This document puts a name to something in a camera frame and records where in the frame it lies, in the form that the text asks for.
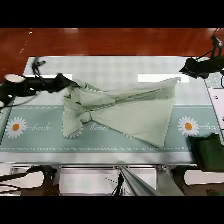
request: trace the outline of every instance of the fabric fold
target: fabric fold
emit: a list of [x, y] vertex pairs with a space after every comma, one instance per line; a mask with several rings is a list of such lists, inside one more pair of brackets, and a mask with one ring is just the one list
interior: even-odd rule
[[163, 147], [180, 78], [141, 88], [102, 91], [75, 80], [64, 97], [63, 134], [68, 137], [90, 120]]

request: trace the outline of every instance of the brown floor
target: brown floor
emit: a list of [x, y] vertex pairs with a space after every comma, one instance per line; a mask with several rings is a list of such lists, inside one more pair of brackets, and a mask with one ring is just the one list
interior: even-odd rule
[[200, 56], [216, 28], [0, 28], [0, 81], [22, 74], [29, 56]]

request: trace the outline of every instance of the table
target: table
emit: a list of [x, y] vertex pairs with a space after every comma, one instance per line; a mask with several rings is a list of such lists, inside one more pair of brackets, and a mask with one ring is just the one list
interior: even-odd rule
[[[54, 56], [43, 57], [46, 64], [41, 74], [59, 72], [73, 74], [103, 90], [132, 87], [139, 74], [178, 74], [185, 57], [163, 56]], [[32, 74], [30, 57], [24, 75]], [[47, 164], [188, 164], [193, 163], [186, 137], [178, 130], [178, 121], [194, 118], [199, 135], [222, 132], [211, 103], [208, 87], [220, 87], [219, 73], [211, 74], [206, 82], [186, 76], [186, 82], [176, 85], [176, 103], [167, 132], [165, 147], [130, 139], [96, 122], [88, 123], [78, 138], [62, 136], [63, 95], [41, 94], [33, 101], [12, 109], [4, 109], [0, 120], [2, 137], [1, 162]], [[16, 98], [14, 104], [27, 100]], [[27, 122], [27, 130], [17, 138], [9, 138], [4, 127], [7, 122]]]

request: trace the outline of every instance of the folded garment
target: folded garment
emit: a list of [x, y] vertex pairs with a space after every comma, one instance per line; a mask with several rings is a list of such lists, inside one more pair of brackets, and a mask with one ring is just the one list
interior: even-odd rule
[[64, 97], [63, 134], [68, 137], [94, 120], [114, 130], [163, 147], [179, 78], [142, 88], [102, 91], [86, 82], [68, 87]]
[[204, 172], [224, 172], [224, 146], [218, 134], [208, 137], [189, 136], [195, 162]]

